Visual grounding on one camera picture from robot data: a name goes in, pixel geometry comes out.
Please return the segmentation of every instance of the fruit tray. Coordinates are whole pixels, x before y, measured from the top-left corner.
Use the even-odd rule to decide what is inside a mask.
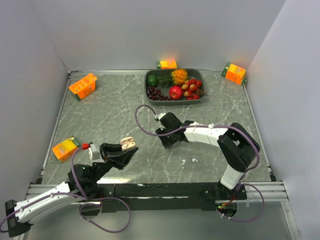
[[[195,78],[196,80],[200,80],[202,82],[202,85],[199,87],[199,89],[203,92],[205,91],[205,82],[202,78],[201,73],[193,68],[184,68],[188,74],[188,79],[192,79]],[[192,100],[187,100],[187,97],[182,96],[180,99],[178,100],[152,100],[148,97],[147,95],[147,91],[149,89],[149,87],[152,87],[150,85],[148,85],[148,76],[149,75],[156,75],[157,77],[159,76],[164,76],[164,75],[168,75],[171,74],[171,72],[173,72],[175,69],[154,69],[154,70],[150,70],[145,74],[144,77],[144,95],[145,97],[148,99],[148,101],[155,106],[174,106],[174,105],[191,105],[191,104],[199,104],[200,102],[202,102],[206,96],[205,95],[200,95],[199,99],[192,99]],[[157,89],[161,90],[161,93],[164,96],[168,96],[169,97],[169,90],[171,87],[173,86],[159,86],[156,85],[155,86]]]

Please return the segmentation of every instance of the marble table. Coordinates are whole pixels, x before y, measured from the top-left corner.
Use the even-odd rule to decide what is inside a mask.
[[[71,83],[87,73],[76,72]],[[146,135],[136,125],[134,112],[147,104],[143,94],[144,74],[96,74],[96,90],[81,101],[68,91],[58,121],[52,146],[74,135],[80,143],[118,143],[132,136],[139,150],[124,170],[112,169],[101,183],[198,183],[217,182],[227,161],[221,150],[202,143],[177,142],[165,149],[159,138]],[[172,112],[181,122],[193,120],[201,124],[230,125],[240,123],[259,143],[258,131],[242,86],[220,76],[204,73],[207,98],[200,104],[185,106],[153,106],[157,113]],[[159,127],[146,108],[138,113],[141,125],[154,132]],[[91,165],[87,151],[77,154],[75,161]],[[50,152],[42,184],[60,184],[70,171],[70,160],[58,163]],[[270,181],[265,153],[260,152],[260,164],[243,181]]]

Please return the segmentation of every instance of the juice box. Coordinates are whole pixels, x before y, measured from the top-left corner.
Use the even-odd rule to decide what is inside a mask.
[[[176,69],[177,62],[176,61],[158,61],[157,69]]]
[[[89,73],[84,78],[69,86],[69,90],[74,94],[76,99],[80,101],[96,90],[96,80],[98,78]]]
[[[52,148],[53,154],[59,163],[64,162],[72,156],[77,148],[81,145],[76,141],[75,137],[72,135],[67,139],[60,142],[57,146]]]
[[[230,62],[223,69],[221,76],[239,85],[245,85],[247,82],[246,70]]]

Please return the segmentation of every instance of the purple cable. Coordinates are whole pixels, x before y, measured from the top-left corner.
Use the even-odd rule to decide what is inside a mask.
[[[165,136],[168,136],[170,134],[174,134],[182,129],[187,129],[187,128],[208,128],[208,125],[188,125],[188,126],[182,126],[180,128],[177,128],[171,132],[167,132],[167,133],[163,133],[163,134],[156,134],[156,133],[153,133],[153,132],[148,132],[146,131],[139,123],[138,121],[138,110],[142,107],[147,107],[149,108],[152,112],[153,112],[153,115],[156,115],[156,112],[155,110],[153,110],[152,107],[150,107],[149,105],[146,105],[146,104],[142,104],[142,105],[139,105],[136,109],[135,109],[135,112],[134,112],[134,119],[135,119],[135,122],[136,124],[138,125],[138,127],[141,129],[141,131],[143,131],[145,134],[148,134],[148,135],[151,135],[151,136],[154,136],[154,137],[165,137]],[[258,149],[256,147],[256,145],[250,140],[250,138],[245,135],[241,130],[239,130],[238,128],[236,127],[233,127],[233,126],[228,126],[228,125],[214,125],[213,126],[214,129],[232,129],[236,132],[238,132],[242,137],[244,137],[244,139],[251,145],[251,147],[253,148],[254,150],[254,153],[256,155],[256,163],[254,166],[252,167],[249,167],[244,173],[243,173],[243,176],[240,178],[239,181],[241,181],[244,177],[245,177],[245,173],[247,173],[248,171],[252,170],[252,169],[255,169],[259,163],[260,163],[260,157],[259,157],[259,152],[258,152]]]
[[[82,150],[81,147],[79,147],[77,150],[75,150],[74,153],[72,154],[72,158],[71,158],[71,172],[72,172],[72,175],[73,175],[75,184],[76,184],[76,186],[78,187],[78,189],[80,190],[82,196],[85,198],[85,200],[88,200],[88,197],[87,197],[85,191],[83,190],[83,188],[82,188],[81,185],[80,185],[79,180],[77,179],[76,172],[75,172],[75,167],[74,167],[74,159],[75,159],[75,156],[76,156],[77,152],[79,152],[80,150]]]
[[[70,193],[70,192],[57,192],[57,193],[52,193],[49,194],[49,195],[46,195],[46,196],[43,196],[33,202],[30,202],[28,203],[27,205],[21,207],[22,209],[25,209],[25,208],[28,208],[44,199],[47,199],[51,196],[57,196],[57,195],[69,195],[69,196],[73,196],[75,198],[79,198],[79,199],[82,199],[84,201],[87,201],[88,200],[88,197],[87,195],[85,194],[85,191],[83,190],[83,188],[81,187],[80,183],[79,183],[79,180],[77,179],[77,176],[76,176],[76,172],[75,172],[75,168],[74,168],[74,158],[75,158],[75,155],[77,152],[79,152],[80,150],[82,150],[81,147],[79,147],[77,150],[75,150],[75,152],[72,154],[72,159],[71,159],[71,172],[72,172],[72,175],[73,175],[73,178],[74,178],[74,181],[75,181],[75,184],[76,186],[78,187],[79,191],[81,192],[82,196],[80,195],[77,195],[77,194],[74,194],[74,193]],[[120,233],[122,231],[124,231],[125,229],[127,229],[127,227],[129,226],[130,222],[131,222],[131,210],[128,206],[128,204],[125,203],[125,201],[123,201],[122,199],[120,198],[117,198],[117,197],[103,197],[103,198],[95,198],[93,199],[93,201],[102,201],[102,200],[108,200],[108,199],[113,199],[113,200],[118,200],[120,201],[121,203],[123,203],[125,205],[125,207],[128,209],[128,212],[129,212],[129,220],[127,222],[127,224],[120,230],[117,230],[117,231],[111,231],[111,230],[108,230],[108,229],[105,229],[103,228],[102,226],[98,225],[97,223],[95,223],[94,221],[91,221],[91,220],[88,220],[86,217],[84,217],[83,215],[81,215],[81,209],[84,207],[84,206],[87,206],[88,204],[92,204],[92,205],[95,205],[93,203],[88,203],[88,204],[85,204],[84,206],[80,207],[79,209],[79,213],[80,213],[80,216],[87,220],[88,222],[90,222],[91,224],[95,225],[96,227],[100,228],[101,230],[105,231],[105,232],[108,232],[108,233]],[[9,219],[11,218],[13,215],[15,215],[16,213],[20,212],[20,209],[16,210],[16,211],[13,211],[12,213],[10,213],[8,216],[6,216],[1,222],[0,222],[0,233],[7,233],[8,230],[1,230],[1,227],[2,225]]]
[[[123,204],[125,205],[126,209],[127,209],[128,212],[129,212],[129,220],[128,220],[128,222],[126,223],[126,225],[125,225],[123,228],[121,228],[120,230],[112,231],[112,230],[105,229],[104,227],[98,225],[96,222],[88,219],[87,217],[85,217],[85,216],[83,216],[83,215],[81,214],[81,210],[82,210],[82,208],[84,208],[85,206],[99,206],[98,204],[88,203],[88,204],[85,204],[85,205],[81,206],[80,209],[79,209],[79,214],[80,214],[80,216],[81,216],[83,219],[87,220],[89,223],[95,225],[96,227],[100,228],[101,230],[103,230],[103,231],[105,231],[105,232],[107,232],[107,233],[117,234],[117,233],[120,233],[120,232],[124,231],[124,230],[127,229],[127,227],[129,226],[129,224],[130,224],[130,222],[131,222],[131,210],[130,210],[128,204],[126,204],[125,201],[123,201],[123,200],[120,199],[120,198],[113,197],[113,196],[103,197],[103,198],[95,198],[95,199],[93,199],[93,201],[102,201],[102,200],[109,200],[109,199],[117,200],[117,201],[123,203]]]
[[[221,212],[217,211],[221,217],[223,217],[224,219],[228,219],[228,220],[231,220],[231,221],[235,221],[235,222],[241,222],[241,223],[250,223],[250,222],[253,222],[255,220],[257,220],[258,218],[261,217],[262,213],[264,212],[265,210],[265,199],[264,199],[264,196],[262,195],[261,191],[256,188],[255,186],[253,186],[252,184],[249,184],[249,183],[240,183],[238,188],[240,188],[241,186],[244,186],[244,185],[248,185],[250,187],[253,187],[261,196],[261,199],[262,199],[262,207],[261,207],[261,210],[259,212],[259,214],[251,219],[236,219],[236,218],[229,218],[225,215],[222,215]]]
[[[76,195],[76,194],[73,194],[73,193],[70,193],[70,192],[57,192],[57,193],[53,193],[52,195],[53,195],[53,196],[57,196],[57,195],[69,195],[69,196],[73,196],[73,197],[75,197],[75,198],[80,198],[80,199],[82,199],[82,200],[86,200],[83,196],[79,196],[79,195]],[[38,203],[38,202],[40,202],[40,201],[42,201],[42,200],[44,200],[44,199],[50,198],[50,197],[51,197],[51,194],[46,195],[46,196],[43,196],[43,197],[41,197],[41,198],[39,198],[39,199],[37,199],[37,200],[35,200],[35,201],[33,201],[33,202],[28,203],[27,205],[25,205],[25,206],[23,206],[23,207],[21,207],[21,208],[22,208],[22,209],[28,208],[28,207],[32,206],[33,204],[36,204],[36,203]],[[11,218],[13,215],[15,215],[15,214],[18,213],[18,212],[20,212],[20,209],[14,211],[14,212],[12,212],[12,213],[10,213],[8,216],[6,216],[5,219],[2,220],[2,222],[0,222],[0,233],[7,233],[7,232],[8,232],[8,230],[1,230],[1,227],[2,227],[2,225],[3,225],[9,218]]]
[[[136,124],[138,125],[138,127],[139,127],[145,134],[148,134],[148,135],[151,135],[151,136],[154,136],[154,137],[165,137],[165,136],[168,136],[168,135],[170,135],[170,134],[176,133],[176,132],[178,132],[178,131],[180,131],[180,130],[182,130],[182,129],[186,129],[186,128],[208,128],[208,127],[209,127],[208,125],[196,125],[196,126],[194,126],[194,125],[188,125],[188,126],[182,126],[182,127],[180,127],[180,128],[177,128],[177,129],[175,129],[175,130],[173,130],[173,131],[171,131],[171,132],[167,132],[167,133],[164,133],[164,134],[155,134],[155,133],[152,133],[152,132],[148,132],[148,131],[146,131],[146,130],[140,125],[140,123],[139,123],[139,121],[138,121],[138,116],[137,116],[138,110],[139,110],[140,108],[142,108],[142,107],[147,107],[147,108],[149,108],[149,109],[153,112],[153,115],[156,115],[156,112],[155,112],[155,110],[153,110],[152,107],[150,107],[149,105],[146,105],[146,104],[142,104],[142,105],[139,105],[139,106],[135,109],[135,112],[134,112],[135,122],[136,122]],[[254,153],[255,153],[255,155],[256,155],[256,163],[255,163],[254,166],[249,167],[249,168],[243,173],[243,176],[239,179],[239,182],[240,182],[240,181],[245,177],[245,173],[247,173],[248,171],[250,171],[250,170],[252,170],[252,169],[255,169],[255,168],[259,165],[259,163],[260,163],[260,157],[259,157],[258,149],[257,149],[256,145],[250,140],[250,138],[248,138],[247,135],[245,135],[241,130],[239,130],[239,129],[236,128],[236,127],[228,126],[228,125],[214,125],[213,128],[214,128],[214,129],[232,129],[232,130],[238,132],[242,137],[244,137],[244,139],[245,139],[245,140],[251,145],[251,147],[253,148]],[[252,222],[252,221],[258,219],[258,218],[261,216],[261,214],[263,213],[263,211],[264,211],[264,209],[265,209],[265,200],[264,200],[264,197],[263,197],[262,193],[261,193],[255,186],[253,186],[252,184],[249,184],[249,183],[240,183],[240,184],[238,185],[238,187],[237,187],[237,190],[238,190],[242,185],[248,185],[248,186],[251,186],[251,187],[253,187],[254,189],[256,189],[257,192],[260,194],[261,199],[262,199],[262,208],[261,208],[260,213],[259,213],[256,217],[254,217],[254,218],[252,218],[252,219],[249,219],[249,220],[241,220],[241,219],[233,219],[233,218],[230,218],[230,220],[232,220],[232,221],[248,223],[248,222]]]

